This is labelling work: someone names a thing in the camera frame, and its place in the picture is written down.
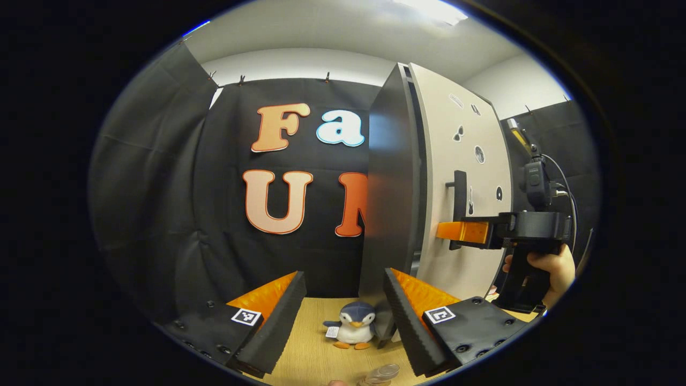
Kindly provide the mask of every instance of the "cabinet door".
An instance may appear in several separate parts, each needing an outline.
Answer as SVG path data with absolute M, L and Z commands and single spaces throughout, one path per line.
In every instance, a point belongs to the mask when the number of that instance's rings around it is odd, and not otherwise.
M 436 237 L 436 228 L 453 220 L 454 188 L 445 184 L 454 180 L 455 170 L 466 172 L 467 202 L 458 205 L 465 205 L 467 216 L 496 216 L 512 210 L 512 173 L 504 132 L 486 100 L 418 65 L 410 64 L 410 71 L 427 152 L 426 222 L 417 278 L 458 299 L 485 297 L 504 250 L 462 247 L 451 251 L 449 240 Z

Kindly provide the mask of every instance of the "screw hole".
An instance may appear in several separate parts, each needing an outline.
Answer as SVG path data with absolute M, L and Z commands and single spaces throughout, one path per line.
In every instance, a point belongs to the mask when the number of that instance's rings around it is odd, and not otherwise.
M 229 350 L 225 345 L 217 345 L 217 350 L 219 350 L 219 352 L 231 355 L 231 350 Z

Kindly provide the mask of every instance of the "cable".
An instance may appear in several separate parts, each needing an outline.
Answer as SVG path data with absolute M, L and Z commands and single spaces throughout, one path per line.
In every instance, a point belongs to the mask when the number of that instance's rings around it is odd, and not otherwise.
M 562 168 L 558 165 L 557 162 L 555 162 L 552 157 L 546 154 L 542 154 L 541 156 L 548 158 L 560 171 L 560 174 L 562 175 L 562 180 L 565 182 L 565 188 L 567 189 L 568 197 L 569 197 L 569 204 L 571 205 L 571 215 L 572 215 L 572 223 L 574 227 L 574 233 L 571 239 L 571 253 L 574 254 L 574 247 L 576 246 L 576 234 L 577 234 L 577 223 L 576 223 L 576 203 L 575 199 L 573 197 L 573 194 L 571 193 L 571 189 L 569 188 L 569 183 L 567 182 L 567 177 L 565 177 L 565 173 L 562 171 Z

